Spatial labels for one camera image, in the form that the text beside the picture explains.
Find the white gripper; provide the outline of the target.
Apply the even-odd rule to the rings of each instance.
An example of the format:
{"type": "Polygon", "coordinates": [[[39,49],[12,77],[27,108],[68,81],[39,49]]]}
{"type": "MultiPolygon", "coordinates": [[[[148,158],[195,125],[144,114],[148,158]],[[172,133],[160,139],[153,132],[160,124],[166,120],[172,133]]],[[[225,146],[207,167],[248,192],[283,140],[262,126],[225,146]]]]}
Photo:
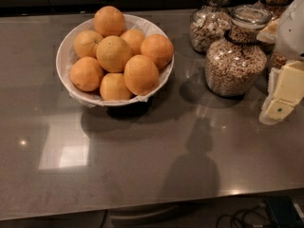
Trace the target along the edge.
{"type": "Polygon", "coordinates": [[[304,98],[304,0],[294,0],[280,19],[272,20],[256,36],[260,43],[274,44],[275,51],[290,61],[272,68],[263,118],[269,123],[286,119],[304,98]]]}

